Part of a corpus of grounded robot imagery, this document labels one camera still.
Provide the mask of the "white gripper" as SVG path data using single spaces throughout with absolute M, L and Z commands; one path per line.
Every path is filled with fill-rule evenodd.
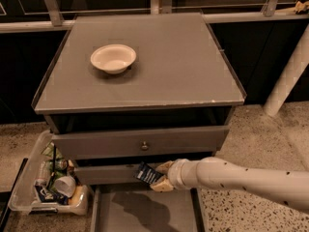
M 187 190 L 187 186 L 182 179 L 183 165 L 187 163 L 187 159 L 171 160 L 159 165 L 155 170 L 166 176 L 160 177 L 156 182 L 150 184 L 152 190 L 156 192 L 167 192 L 173 189 Z

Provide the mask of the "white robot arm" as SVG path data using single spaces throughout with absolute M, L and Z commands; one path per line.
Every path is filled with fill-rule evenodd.
M 158 192 L 173 189 L 244 190 L 309 214 L 307 171 L 248 168 L 216 157 L 167 161 L 156 170 L 163 174 L 151 184 Z

